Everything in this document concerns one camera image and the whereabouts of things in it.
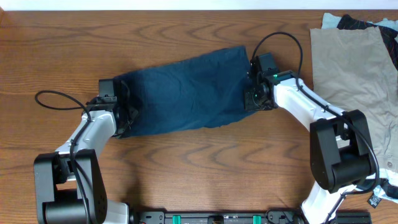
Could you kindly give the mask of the dark blue denim shorts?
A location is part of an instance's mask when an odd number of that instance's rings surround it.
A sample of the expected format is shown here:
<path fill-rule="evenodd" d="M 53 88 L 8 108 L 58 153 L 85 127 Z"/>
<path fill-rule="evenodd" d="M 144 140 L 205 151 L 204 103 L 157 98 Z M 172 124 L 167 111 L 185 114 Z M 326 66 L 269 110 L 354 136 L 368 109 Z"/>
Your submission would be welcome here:
<path fill-rule="evenodd" d="M 137 118 L 123 138 L 218 128 L 252 115 L 244 91 L 252 86 L 243 46 L 118 76 L 129 88 Z"/>

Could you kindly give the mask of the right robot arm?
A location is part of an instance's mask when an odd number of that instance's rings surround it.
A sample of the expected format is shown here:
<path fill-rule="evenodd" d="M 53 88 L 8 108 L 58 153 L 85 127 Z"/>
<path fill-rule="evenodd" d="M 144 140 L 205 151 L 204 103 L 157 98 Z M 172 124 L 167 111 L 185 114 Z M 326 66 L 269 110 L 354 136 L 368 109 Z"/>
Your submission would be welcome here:
<path fill-rule="evenodd" d="M 310 133 L 310 168 L 315 179 L 302 202 L 306 223 L 330 223 L 349 195 L 366 194 L 379 183 L 379 164 L 367 119 L 360 110 L 345 111 L 309 89 L 293 71 L 248 72 L 244 108 L 282 108 Z"/>

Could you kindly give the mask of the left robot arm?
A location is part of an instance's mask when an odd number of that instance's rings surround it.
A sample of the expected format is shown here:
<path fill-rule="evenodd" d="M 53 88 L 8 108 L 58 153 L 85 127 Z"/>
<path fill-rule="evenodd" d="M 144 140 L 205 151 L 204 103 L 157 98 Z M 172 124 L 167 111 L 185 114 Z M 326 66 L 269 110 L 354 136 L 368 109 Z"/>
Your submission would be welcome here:
<path fill-rule="evenodd" d="M 81 122 L 68 140 L 35 158 L 39 223 L 133 223 L 128 204 L 108 199 L 98 162 L 108 140 L 123 137 L 139 114 L 129 99 L 126 82 L 100 80 L 98 96 L 78 104 Z"/>

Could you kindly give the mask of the beige khaki shorts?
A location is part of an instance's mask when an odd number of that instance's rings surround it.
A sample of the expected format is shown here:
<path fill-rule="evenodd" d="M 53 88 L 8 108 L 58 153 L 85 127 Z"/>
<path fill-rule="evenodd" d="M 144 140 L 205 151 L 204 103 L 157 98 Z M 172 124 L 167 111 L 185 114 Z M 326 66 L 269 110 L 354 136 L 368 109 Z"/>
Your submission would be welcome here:
<path fill-rule="evenodd" d="M 397 69 L 381 31 L 312 29 L 313 90 L 366 115 L 381 175 L 397 174 Z"/>

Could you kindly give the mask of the light blue garment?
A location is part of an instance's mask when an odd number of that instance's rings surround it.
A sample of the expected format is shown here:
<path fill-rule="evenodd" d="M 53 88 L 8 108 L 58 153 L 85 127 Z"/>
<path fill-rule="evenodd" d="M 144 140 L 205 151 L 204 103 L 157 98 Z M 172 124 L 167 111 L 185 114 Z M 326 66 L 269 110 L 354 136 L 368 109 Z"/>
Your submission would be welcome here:
<path fill-rule="evenodd" d="M 340 20 L 342 17 L 334 16 L 333 14 L 330 13 L 324 13 L 323 19 L 322 19 L 322 29 L 332 29 L 332 28 L 337 28 Z M 377 26 L 383 26 L 383 27 L 388 27 L 390 29 L 393 29 L 397 31 L 397 25 L 398 21 L 393 21 L 389 20 L 387 18 L 384 18 L 380 22 L 371 22 L 368 21 L 368 23 L 377 25 Z"/>

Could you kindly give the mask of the black mounting rail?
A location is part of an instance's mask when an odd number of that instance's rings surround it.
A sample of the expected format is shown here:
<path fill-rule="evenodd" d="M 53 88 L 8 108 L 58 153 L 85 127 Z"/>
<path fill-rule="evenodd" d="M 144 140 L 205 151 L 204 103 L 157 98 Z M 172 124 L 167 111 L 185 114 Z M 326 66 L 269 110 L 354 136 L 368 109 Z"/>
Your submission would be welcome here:
<path fill-rule="evenodd" d="M 296 210 L 269 210 L 265 213 L 135 213 L 131 223 L 138 224 L 294 224 L 306 223 Z"/>

